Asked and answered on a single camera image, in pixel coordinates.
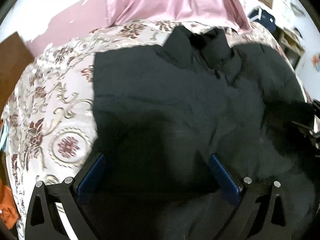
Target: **orange object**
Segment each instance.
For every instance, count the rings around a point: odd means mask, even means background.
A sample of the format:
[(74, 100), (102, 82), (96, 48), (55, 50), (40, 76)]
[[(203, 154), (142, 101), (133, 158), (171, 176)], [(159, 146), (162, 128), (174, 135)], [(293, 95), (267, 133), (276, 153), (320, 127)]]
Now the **orange object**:
[(18, 220), (18, 212), (13, 199), (12, 190), (2, 184), (0, 179), (0, 217), (8, 229), (12, 229)]

